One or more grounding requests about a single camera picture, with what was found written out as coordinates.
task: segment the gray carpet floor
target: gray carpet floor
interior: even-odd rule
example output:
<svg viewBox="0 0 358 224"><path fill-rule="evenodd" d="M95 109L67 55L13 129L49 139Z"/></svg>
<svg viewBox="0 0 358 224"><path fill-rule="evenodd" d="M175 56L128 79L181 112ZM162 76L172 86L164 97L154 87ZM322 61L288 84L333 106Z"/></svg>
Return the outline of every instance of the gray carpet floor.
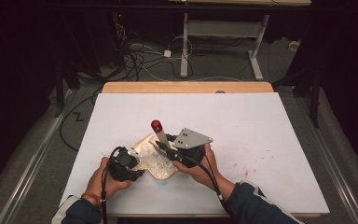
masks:
<svg viewBox="0 0 358 224"><path fill-rule="evenodd" d="M246 50L252 49L253 41L245 39L216 39L214 49L208 43L194 43L193 54L189 60L193 70L193 75L189 80L211 80L211 81L233 81L232 78L240 81L255 81L253 71L249 65ZM151 42L138 42L132 48L143 51L163 52L164 48ZM273 82L284 77L294 53L287 49L289 41L282 39L272 44L263 43L257 56L261 71L265 80ZM180 51L173 49L173 57L180 57ZM141 53L146 61L151 61L160 57L157 54ZM140 81L159 81L180 79L172 75L172 68L175 74L179 74L180 61L163 60L170 63L157 62L144 63L144 69L139 74ZM101 65L104 74L112 71L109 65ZM124 72L114 78L124 77ZM66 97L65 111L74 108L81 101L90 97L94 92L101 88L101 84L80 74L81 87L78 91L69 91ZM335 180L326 164L323 151L321 150L321 140L317 138L315 132L323 137L323 143L329 150L337 163L337 167L350 188L352 197L357 202L358 207L358 158L351 148L351 144L340 129L334 114L330 110L328 99L321 91L320 108L318 113L319 129L310 125L309 118L304 112L307 110L309 99L296 98L293 96L290 87L281 87L276 91L280 93L283 105L291 120L297 138L303 147L304 153L310 162L313 173L320 184L330 214L320 217L302 217L300 220L306 223L358 223L351 215L351 209L342 200L342 192L339 183ZM51 94L51 106L43 117L34 125L32 130L22 139L21 143L13 153L4 172L0 176L0 215L21 180L21 176L27 168L34 154L43 144L45 137L48 136L51 126L57 119L54 117L57 105L54 92ZM74 112L77 115L69 114L62 125L62 135L66 142L74 148L79 148L84 132L92 112L93 103L91 100L81 104ZM51 217L59 206L61 196L66 186L67 179L71 173L72 166L76 158L76 152L69 148L60 138L58 129L53 130L52 137L46 148L46 157L41 161L41 166L35 169L35 177L31 179L29 189L25 197L19 199L18 209L14 209L13 216L8 223L49 223ZM120 218L118 223L230 223L227 219L146 219L146 218Z"/></svg>

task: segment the person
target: person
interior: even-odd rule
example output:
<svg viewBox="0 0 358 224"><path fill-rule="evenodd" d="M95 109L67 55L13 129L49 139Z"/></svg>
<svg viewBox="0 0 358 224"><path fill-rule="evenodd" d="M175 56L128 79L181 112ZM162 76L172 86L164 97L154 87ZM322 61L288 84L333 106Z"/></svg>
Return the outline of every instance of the person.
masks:
<svg viewBox="0 0 358 224"><path fill-rule="evenodd" d="M102 173L107 162L108 158L102 158L100 167L89 180L86 189L88 193L83 194L81 198L70 196L60 206L51 223L101 222L102 215L98 208L98 201L102 191ZM179 161L172 163L180 172L191 175L195 181L215 191L211 178L199 166L187 168ZM233 183L221 175L217 169L216 157L209 144L205 145L205 157L201 164L210 173L213 172L226 205L225 209L237 223L301 223L283 208L269 201L258 186L245 181ZM113 197L116 192L126 189L130 185L130 181L120 182L109 175L106 182L106 199Z"/></svg>

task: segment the red bracelet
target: red bracelet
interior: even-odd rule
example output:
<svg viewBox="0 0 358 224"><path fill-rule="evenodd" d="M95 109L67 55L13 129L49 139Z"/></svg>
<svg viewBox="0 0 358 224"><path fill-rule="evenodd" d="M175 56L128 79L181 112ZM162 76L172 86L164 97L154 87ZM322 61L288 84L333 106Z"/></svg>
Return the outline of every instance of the red bracelet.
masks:
<svg viewBox="0 0 358 224"><path fill-rule="evenodd" d="M81 194L81 197L83 198L83 196L85 196L85 195L87 195L87 196L91 197L92 199L94 199L95 202L97 202L97 208L101 208L101 200L97 195L95 195L95 194L93 194L91 192L84 192L84 193Z"/></svg>

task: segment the red-capped tube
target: red-capped tube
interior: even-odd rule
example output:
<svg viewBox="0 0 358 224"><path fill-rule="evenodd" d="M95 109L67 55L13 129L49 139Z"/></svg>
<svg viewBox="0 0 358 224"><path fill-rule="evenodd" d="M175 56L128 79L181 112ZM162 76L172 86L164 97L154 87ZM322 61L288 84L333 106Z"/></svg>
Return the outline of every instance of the red-capped tube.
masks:
<svg viewBox="0 0 358 224"><path fill-rule="evenodd" d="M164 129L162 129L159 120L157 119L153 120L151 126L159 142L164 143L167 147L171 147L170 143L168 142L167 135L165 135Z"/></svg>

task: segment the dark blue jacket sleeve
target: dark blue jacket sleeve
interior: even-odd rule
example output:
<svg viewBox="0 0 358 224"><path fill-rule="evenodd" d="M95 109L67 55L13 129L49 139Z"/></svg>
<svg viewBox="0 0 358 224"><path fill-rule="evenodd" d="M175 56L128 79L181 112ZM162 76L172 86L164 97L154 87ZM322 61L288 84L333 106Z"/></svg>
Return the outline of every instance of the dark blue jacket sleeve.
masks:
<svg viewBox="0 0 358 224"><path fill-rule="evenodd" d="M54 215L51 224L96 224L101 220L101 211L92 203L69 196Z"/></svg>
<svg viewBox="0 0 358 224"><path fill-rule="evenodd" d="M240 224L301 223L290 213L270 202L263 192L251 183L236 183L226 206L228 213Z"/></svg>

